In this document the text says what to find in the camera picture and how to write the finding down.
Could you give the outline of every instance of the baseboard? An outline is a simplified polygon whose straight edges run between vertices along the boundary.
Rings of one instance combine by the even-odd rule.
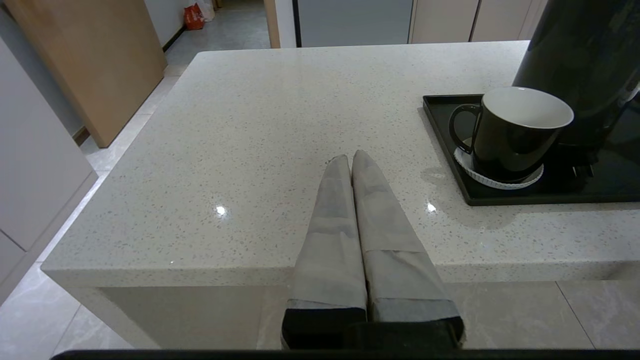
[[[29,251],[24,254],[20,262],[15,265],[11,273],[4,279],[2,284],[0,284],[0,305],[11,295],[13,289],[18,286],[24,274],[29,271],[33,263],[35,263],[40,256],[40,253],[47,247],[53,237],[56,236],[58,230],[60,230],[65,221],[67,221],[69,215],[74,212],[84,196],[91,190],[96,180],[98,180],[98,174],[92,170],[82,184],[80,184],[73,196],[71,196],[62,209],[60,209],[56,217],[53,218],[45,231],[36,242],[33,243]]]
[[[182,33],[187,30],[187,26],[186,25],[182,25],[182,27],[178,30],[178,32],[176,32],[175,34],[173,34],[173,36],[171,37],[171,39],[169,39],[169,41],[166,42],[166,44],[164,46],[162,46],[162,51],[166,52],[167,50],[169,50],[169,48],[171,47],[171,45],[173,45],[173,43],[178,40],[178,38],[180,37],[180,35],[182,35]]]
[[[71,137],[76,142],[76,145],[80,146],[89,137],[89,130],[87,130],[86,127],[83,126]]]

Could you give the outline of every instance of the white speckled countertop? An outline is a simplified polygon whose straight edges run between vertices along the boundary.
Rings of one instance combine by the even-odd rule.
[[[511,84],[527,42],[200,53],[43,265],[65,286],[287,280],[325,163],[366,150],[444,281],[611,278],[638,204],[470,207],[423,95]]]

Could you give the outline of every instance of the kitchen island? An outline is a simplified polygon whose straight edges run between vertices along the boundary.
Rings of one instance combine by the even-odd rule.
[[[445,282],[632,276],[636,203],[472,208],[439,149],[422,96],[509,86],[527,43],[200,53],[42,270],[134,346],[251,347],[326,162],[363,149]]]

